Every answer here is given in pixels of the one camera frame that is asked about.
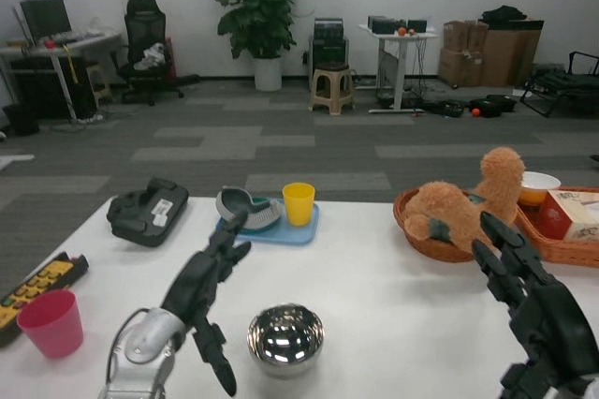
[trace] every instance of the wicker basket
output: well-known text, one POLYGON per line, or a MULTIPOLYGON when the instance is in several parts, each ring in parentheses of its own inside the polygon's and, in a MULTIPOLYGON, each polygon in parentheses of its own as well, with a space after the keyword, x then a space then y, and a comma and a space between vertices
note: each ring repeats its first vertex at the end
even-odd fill
POLYGON ((405 204, 407 204, 417 192, 417 189, 406 191, 395 199, 395 202, 393 203, 393 214, 395 215, 397 224, 403 229, 405 238, 407 238, 408 242, 416 251, 431 259, 446 261, 448 263, 463 263, 465 261, 474 260, 475 258, 472 254, 458 249, 453 244, 443 243, 432 239, 421 242, 405 231, 403 225, 403 221, 405 220, 405 204))
MULTIPOLYGON (((560 189, 599 193, 599 188, 563 186, 560 189)), ((553 263, 599 268, 599 243, 551 240, 540 233, 534 225, 537 214, 537 209, 519 207, 518 215, 516 216, 516 225, 539 250, 543 259, 553 263)))

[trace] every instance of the black chair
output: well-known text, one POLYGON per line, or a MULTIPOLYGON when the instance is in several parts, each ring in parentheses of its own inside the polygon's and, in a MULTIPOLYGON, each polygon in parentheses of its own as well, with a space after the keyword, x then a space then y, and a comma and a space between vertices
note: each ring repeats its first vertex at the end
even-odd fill
POLYGON ((526 82, 524 95, 522 95, 520 102, 540 115, 549 118, 563 100, 570 101, 575 110, 587 114, 595 112, 595 108, 599 106, 599 56, 574 51, 570 53, 570 67, 567 73, 561 69, 533 74, 526 82), (574 74, 572 72, 576 55, 589 57, 596 61, 594 69, 589 74, 574 74), (546 106, 539 108, 537 105, 538 99, 531 101, 531 98, 526 97, 529 93, 543 99, 546 106))
POLYGON ((167 17, 158 8, 156 0, 129 0, 124 23, 128 37, 128 45, 125 46, 128 48, 127 63, 119 66, 116 52, 110 55, 118 75, 130 88, 123 93, 122 101, 125 102, 128 96, 145 94, 148 104, 153 106, 154 93, 174 92, 184 97, 183 92, 167 80, 172 67, 166 42, 167 17), (164 45, 165 64, 145 70, 135 69, 135 64, 144 57, 143 52, 155 43, 164 45))

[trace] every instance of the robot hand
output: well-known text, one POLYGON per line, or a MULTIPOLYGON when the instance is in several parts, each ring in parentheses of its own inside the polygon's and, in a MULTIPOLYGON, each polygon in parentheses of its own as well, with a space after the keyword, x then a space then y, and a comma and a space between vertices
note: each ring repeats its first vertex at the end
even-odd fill
POLYGON ((574 296, 545 271, 526 237, 491 214, 480 221, 502 255, 475 241, 476 262, 495 299, 507 304, 509 327, 529 356, 504 375, 502 399, 543 399, 551 387, 562 397, 584 396, 599 376, 599 350, 574 296))
POLYGON ((197 252, 183 267, 160 308, 140 309, 123 325, 112 344, 106 386, 100 399, 164 399, 164 384, 172 372, 177 352, 192 328, 202 357, 230 395, 237 383, 223 355, 226 342, 216 324, 206 318, 216 297, 216 287, 250 251, 250 243, 234 246, 247 214, 240 214, 217 230, 208 247, 197 252), (147 312, 139 324, 127 327, 139 312, 147 312))

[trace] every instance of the plush toy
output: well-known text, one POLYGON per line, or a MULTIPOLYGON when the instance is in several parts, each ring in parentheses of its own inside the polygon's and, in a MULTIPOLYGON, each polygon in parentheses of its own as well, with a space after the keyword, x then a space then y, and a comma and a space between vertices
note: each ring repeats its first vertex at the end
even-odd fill
POLYGON ((421 186, 405 206, 405 230, 417 240, 453 243, 465 252, 472 252, 475 239, 490 245, 480 228, 480 214, 489 212, 511 224, 516 218, 524 170, 515 151, 497 148, 483 158, 483 181, 474 194, 466 196, 446 182, 421 186))

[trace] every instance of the desk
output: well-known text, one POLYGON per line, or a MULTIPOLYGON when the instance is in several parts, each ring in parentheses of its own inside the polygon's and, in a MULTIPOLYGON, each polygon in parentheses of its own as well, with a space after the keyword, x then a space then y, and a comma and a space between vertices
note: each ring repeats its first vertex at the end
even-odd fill
MULTIPOLYGON (((111 49, 118 47, 121 44, 121 35, 116 32, 107 32, 103 36, 86 38, 81 41, 76 41, 75 43, 69 43, 66 45, 71 54, 79 54, 91 49, 99 49, 102 48, 102 51, 108 52, 111 49)), ((53 50, 49 50, 45 46, 37 46, 33 49, 28 50, 28 56, 31 57, 50 57, 53 67, 53 72, 58 76, 58 80, 60 81, 61 87, 63 89, 63 94, 65 95, 65 101, 68 106, 68 111, 71 115, 71 118, 77 121, 77 115, 73 110, 73 103, 71 101, 71 95, 68 92, 68 86, 66 85, 65 73, 63 72, 60 61, 58 60, 61 56, 66 56, 66 51, 61 48, 56 48, 53 50)), ((12 70, 10 68, 10 63, 7 61, 8 58, 15 57, 23 57, 21 48, 10 48, 4 47, 0 48, 0 70, 7 80, 7 88, 12 96, 12 101, 17 102, 17 98, 19 95, 17 94, 17 86, 11 74, 13 72, 20 72, 22 70, 12 70)))
POLYGON ((386 57, 386 55, 391 55, 387 51, 385 51, 386 42, 390 41, 393 43, 399 43, 400 45, 397 57, 393 55, 393 57, 397 59, 397 76, 395 78, 395 100, 393 102, 393 108, 374 109, 371 110, 370 113, 411 113, 411 109, 402 109, 403 83, 405 81, 405 58, 408 53, 408 44, 416 43, 417 41, 421 40, 437 38, 438 36, 429 32, 404 37, 400 37, 397 34, 393 36, 382 36, 379 34, 374 34, 373 31, 369 29, 367 24, 361 24, 359 28, 368 32, 370 36, 378 39, 378 67, 376 69, 377 88, 382 87, 384 84, 384 79, 382 79, 381 76, 381 67, 383 64, 383 60, 386 57))
MULTIPOLYGON (((475 263, 449 264, 414 250, 391 204, 318 202, 320 222, 303 247, 254 244, 219 285, 209 320, 223 330, 238 399, 487 399, 526 354, 508 329, 505 306, 487 291, 475 263), (247 349, 260 310, 296 302, 314 310, 325 343, 304 377, 266 377, 247 349)), ((0 349, 3 398, 96 398, 112 337, 141 306, 157 306, 218 221, 214 199, 190 199, 167 241, 149 249, 117 239, 104 204, 56 251, 84 254, 89 272, 74 286, 85 341, 71 356, 48 361, 26 336, 0 349)), ((599 334, 597 272, 547 265, 568 286, 599 334)), ((191 336, 177 353, 167 399, 226 398, 191 336)))

